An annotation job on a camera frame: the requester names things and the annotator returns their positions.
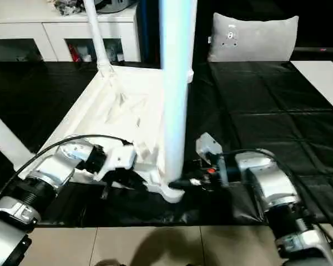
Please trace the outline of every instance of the clutter on shelf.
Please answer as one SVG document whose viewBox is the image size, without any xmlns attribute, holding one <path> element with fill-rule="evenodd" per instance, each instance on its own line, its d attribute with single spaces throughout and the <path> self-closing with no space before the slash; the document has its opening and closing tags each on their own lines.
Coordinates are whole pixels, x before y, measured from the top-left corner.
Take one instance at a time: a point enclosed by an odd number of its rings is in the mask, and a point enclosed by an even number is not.
<svg viewBox="0 0 333 266">
<path fill-rule="evenodd" d="M 98 13 L 107 14 L 122 11 L 137 0 L 94 0 L 94 2 Z"/>
<path fill-rule="evenodd" d="M 96 61 L 96 53 L 91 39 L 67 39 L 68 48 L 74 62 Z M 110 62 L 124 61 L 120 39 L 104 39 L 107 57 Z"/>
<path fill-rule="evenodd" d="M 83 0 L 51 0 L 62 16 L 80 13 L 83 10 Z"/>
</svg>

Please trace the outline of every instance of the black tablecloth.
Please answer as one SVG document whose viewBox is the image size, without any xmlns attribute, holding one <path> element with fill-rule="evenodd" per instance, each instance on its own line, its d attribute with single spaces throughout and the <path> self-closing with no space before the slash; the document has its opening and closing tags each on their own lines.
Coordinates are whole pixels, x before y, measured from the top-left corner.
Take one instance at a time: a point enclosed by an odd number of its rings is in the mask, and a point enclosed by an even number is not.
<svg viewBox="0 0 333 266">
<path fill-rule="evenodd" d="M 96 72 L 93 63 L 0 63 L 0 118 L 38 152 Z M 0 189 L 13 173 L 0 152 Z"/>
<path fill-rule="evenodd" d="M 211 63 L 194 67 L 189 89 L 185 162 L 210 133 L 224 150 L 272 151 L 304 180 L 333 218 L 333 107 L 291 63 Z M 188 192 L 167 203 L 154 193 L 70 183 L 43 226 L 259 224 L 263 215 L 240 182 L 218 192 Z M 323 216 L 305 194 L 319 220 Z"/>
</svg>

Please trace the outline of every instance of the white pillow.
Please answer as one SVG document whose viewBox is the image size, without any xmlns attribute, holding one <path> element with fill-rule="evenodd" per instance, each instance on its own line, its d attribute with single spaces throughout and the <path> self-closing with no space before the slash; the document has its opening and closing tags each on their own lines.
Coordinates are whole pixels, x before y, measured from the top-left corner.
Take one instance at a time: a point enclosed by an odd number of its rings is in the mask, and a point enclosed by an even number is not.
<svg viewBox="0 0 333 266">
<path fill-rule="evenodd" d="M 298 21 L 298 16 L 283 21 L 240 21 L 214 13 L 208 60 L 288 61 L 295 47 Z"/>
</svg>

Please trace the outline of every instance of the black cable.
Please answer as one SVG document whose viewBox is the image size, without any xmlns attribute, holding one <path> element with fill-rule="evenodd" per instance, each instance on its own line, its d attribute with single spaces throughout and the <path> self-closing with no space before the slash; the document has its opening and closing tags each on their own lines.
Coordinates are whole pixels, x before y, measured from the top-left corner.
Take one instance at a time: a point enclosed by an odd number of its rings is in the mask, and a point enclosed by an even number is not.
<svg viewBox="0 0 333 266">
<path fill-rule="evenodd" d="M 313 202 L 317 205 L 318 209 L 322 212 L 322 214 L 324 215 L 324 217 L 327 219 L 327 221 L 330 223 L 330 225 L 333 228 L 333 220 L 330 218 L 329 214 L 327 213 L 327 211 L 324 209 L 324 207 L 322 206 L 322 204 L 318 201 L 318 199 L 316 198 L 316 196 L 312 193 L 311 189 L 308 188 L 308 186 L 303 182 L 302 179 L 298 178 L 297 175 L 294 175 L 292 173 L 292 170 L 284 163 L 282 163 L 276 156 L 274 156 L 273 154 L 270 154 L 268 152 L 265 152 L 263 150 L 260 149 L 239 149 L 239 150 L 233 150 L 233 151 L 229 151 L 229 152 L 224 152 L 221 155 L 236 155 L 236 154 L 240 154 L 243 152 L 256 152 L 258 154 L 263 154 L 271 159 L 273 159 L 278 166 L 285 171 L 285 173 L 290 177 L 290 179 L 293 181 L 293 183 L 295 184 L 295 181 L 297 181 L 298 183 L 300 183 L 303 188 L 306 190 L 307 194 L 311 197 L 311 199 L 313 200 Z"/>
<path fill-rule="evenodd" d="M 33 156 L 31 159 L 29 159 L 23 166 L 21 166 L 21 168 L 13 174 L 12 177 L 10 177 L 10 179 L 5 183 L 5 185 L 3 186 L 3 188 L 0 190 L 0 196 L 2 194 L 2 192 L 8 187 L 8 185 L 10 185 L 10 183 L 26 168 L 28 167 L 30 164 L 32 164 L 35 160 L 37 160 L 38 158 L 40 158 L 43 154 L 45 154 L 47 151 L 53 149 L 54 147 L 57 147 L 61 144 L 64 144 L 66 142 L 72 141 L 72 140 L 79 140 L 79 139 L 83 139 L 83 138 L 92 138 L 92 137 L 103 137 L 106 139 L 113 139 L 113 140 L 119 140 L 123 143 L 123 145 L 131 145 L 132 143 L 128 142 L 127 140 L 123 140 L 120 139 L 119 137 L 113 137 L 113 136 L 108 136 L 108 135 L 100 135 L 100 134 L 89 134 L 89 135 L 78 135 L 78 136 L 73 136 L 73 137 L 68 137 L 64 140 L 60 140 L 50 146 L 48 146 L 47 148 L 44 148 L 42 151 L 40 151 L 39 153 L 37 153 L 35 156 Z"/>
<path fill-rule="evenodd" d="M 333 249 L 333 237 L 328 233 L 328 231 L 319 222 L 316 222 L 316 225 L 323 232 L 331 249 Z"/>
</svg>

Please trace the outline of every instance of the white table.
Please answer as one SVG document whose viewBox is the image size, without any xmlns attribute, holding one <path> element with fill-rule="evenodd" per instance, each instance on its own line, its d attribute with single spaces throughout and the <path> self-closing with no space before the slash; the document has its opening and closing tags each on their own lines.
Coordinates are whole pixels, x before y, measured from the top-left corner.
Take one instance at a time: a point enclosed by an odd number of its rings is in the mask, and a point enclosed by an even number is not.
<svg viewBox="0 0 333 266">
<path fill-rule="evenodd" d="M 295 68 L 333 106 L 333 62 L 331 61 L 291 61 Z"/>
<path fill-rule="evenodd" d="M 140 62 L 137 8 L 98 16 L 102 37 L 120 39 L 131 62 Z M 33 39 L 45 61 L 72 61 L 65 40 L 91 37 L 85 13 L 63 17 L 46 0 L 0 0 L 0 39 Z"/>
</svg>

